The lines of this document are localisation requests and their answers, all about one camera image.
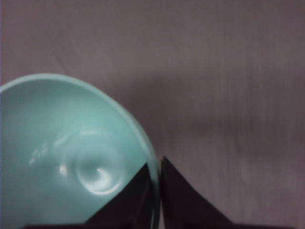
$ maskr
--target mint green bowl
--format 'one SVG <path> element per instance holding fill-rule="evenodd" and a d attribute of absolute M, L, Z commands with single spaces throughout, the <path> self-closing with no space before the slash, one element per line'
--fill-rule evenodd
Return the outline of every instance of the mint green bowl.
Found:
<path fill-rule="evenodd" d="M 80 80 L 24 76 L 1 87 L 1 228 L 84 223 L 148 164 L 151 143 L 117 102 Z"/>

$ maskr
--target gray surface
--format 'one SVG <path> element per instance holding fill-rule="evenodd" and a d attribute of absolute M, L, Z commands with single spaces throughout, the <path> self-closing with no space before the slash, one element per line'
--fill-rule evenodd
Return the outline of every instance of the gray surface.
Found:
<path fill-rule="evenodd" d="M 83 79 L 230 219 L 305 228 L 304 1 L 3 0 L 1 11 L 1 84 Z"/>

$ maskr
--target black object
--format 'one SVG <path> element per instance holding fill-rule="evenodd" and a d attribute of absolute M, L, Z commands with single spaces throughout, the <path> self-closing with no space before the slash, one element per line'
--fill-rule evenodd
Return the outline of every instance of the black object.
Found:
<path fill-rule="evenodd" d="M 155 207 L 147 164 L 128 185 L 84 224 L 29 225 L 24 229 L 150 229 Z"/>
<path fill-rule="evenodd" d="M 232 223 L 196 192 L 166 157 L 161 163 L 161 197 L 166 229 L 291 229 Z"/>

